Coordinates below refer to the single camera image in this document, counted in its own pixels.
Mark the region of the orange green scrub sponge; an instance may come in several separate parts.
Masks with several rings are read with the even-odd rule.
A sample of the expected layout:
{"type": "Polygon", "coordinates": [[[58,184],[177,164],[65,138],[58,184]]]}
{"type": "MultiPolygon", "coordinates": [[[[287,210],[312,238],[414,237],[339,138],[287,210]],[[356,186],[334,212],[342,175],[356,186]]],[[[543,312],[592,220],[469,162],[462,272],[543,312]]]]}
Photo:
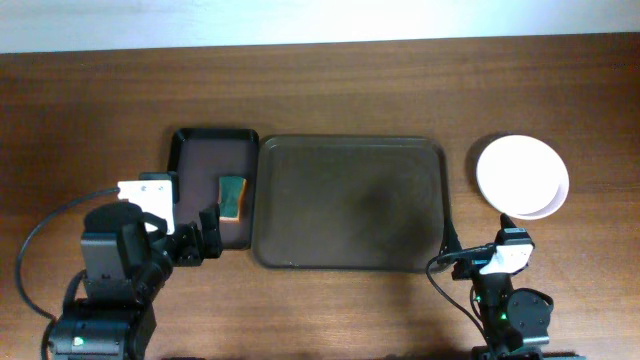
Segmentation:
{"type": "Polygon", "coordinates": [[[223,176],[218,182],[220,220],[238,221],[242,211],[247,180],[241,176],[223,176]]]}

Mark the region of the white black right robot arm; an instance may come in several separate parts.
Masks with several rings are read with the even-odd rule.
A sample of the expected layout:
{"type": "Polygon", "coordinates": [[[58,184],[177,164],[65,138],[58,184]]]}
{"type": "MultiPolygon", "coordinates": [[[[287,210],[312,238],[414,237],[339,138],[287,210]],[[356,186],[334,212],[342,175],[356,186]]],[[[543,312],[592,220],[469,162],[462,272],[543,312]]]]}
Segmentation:
{"type": "Polygon", "coordinates": [[[465,311],[485,344],[471,350],[473,359],[541,359],[540,347],[549,343],[548,326],[553,299],[534,289],[513,287],[512,278],[529,263],[535,244],[526,229],[506,214],[500,215],[495,240],[463,249],[452,224],[445,227],[445,242],[432,259],[453,267],[454,281],[469,280],[470,305],[465,311]]]}

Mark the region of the white plate with ketchup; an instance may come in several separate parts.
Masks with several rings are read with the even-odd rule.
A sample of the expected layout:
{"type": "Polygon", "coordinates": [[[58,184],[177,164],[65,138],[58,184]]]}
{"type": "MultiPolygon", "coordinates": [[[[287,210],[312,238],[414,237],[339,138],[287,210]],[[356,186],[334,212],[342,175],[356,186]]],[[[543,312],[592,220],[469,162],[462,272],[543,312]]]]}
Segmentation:
{"type": "Polygon", "coordinates": [[[485,200],[520,220],[539,220],[557,212],[570,189],[568,168],[545,142],[525,135],[491,141],[480,153],[475,177],[485,200]]]}

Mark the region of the small dark brown tray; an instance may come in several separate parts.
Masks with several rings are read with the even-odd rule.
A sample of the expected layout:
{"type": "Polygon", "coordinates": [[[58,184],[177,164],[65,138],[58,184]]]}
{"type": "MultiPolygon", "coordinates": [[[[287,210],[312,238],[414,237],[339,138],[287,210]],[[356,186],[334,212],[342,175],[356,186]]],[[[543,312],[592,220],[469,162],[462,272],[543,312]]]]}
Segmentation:
{"type": "Polygon", "coordinates": [[[172,137],[167,169],[179,180],[179,200],[174,205],[178,224],[199,222],[199,213],[218,202],[219,179],[239,176],[246,180],[239,219],[221,221],[226,250],[250,247],[259,136],[253,129],[183,128],[172,137]]]}

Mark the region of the large brown tray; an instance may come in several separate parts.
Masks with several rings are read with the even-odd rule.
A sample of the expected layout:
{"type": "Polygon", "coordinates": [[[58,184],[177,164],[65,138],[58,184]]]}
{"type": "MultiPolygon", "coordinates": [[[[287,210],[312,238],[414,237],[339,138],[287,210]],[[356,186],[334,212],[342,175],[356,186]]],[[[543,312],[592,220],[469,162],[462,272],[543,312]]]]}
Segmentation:
{"type": "Polygon", "coordinates": [[[422,137],[269,137],[254,200],[251,251],[269,269],[421,273],[451,218],[444,151],[422,137]]]}

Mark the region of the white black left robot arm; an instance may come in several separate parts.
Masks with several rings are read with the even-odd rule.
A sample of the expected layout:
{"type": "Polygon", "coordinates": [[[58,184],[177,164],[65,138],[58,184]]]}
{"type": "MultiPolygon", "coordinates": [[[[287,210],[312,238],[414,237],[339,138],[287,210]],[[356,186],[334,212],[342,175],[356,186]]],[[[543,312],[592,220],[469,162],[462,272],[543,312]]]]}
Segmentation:
{"type": "Polygon", "coordinates": [[[55,359],[142,359],[156,328],[153,301],[177,267],[223,251],[220,210],[169,230],[166,220],[128,202],[84,219],[85,268],[70,282],[45,348],[55,359]]]}

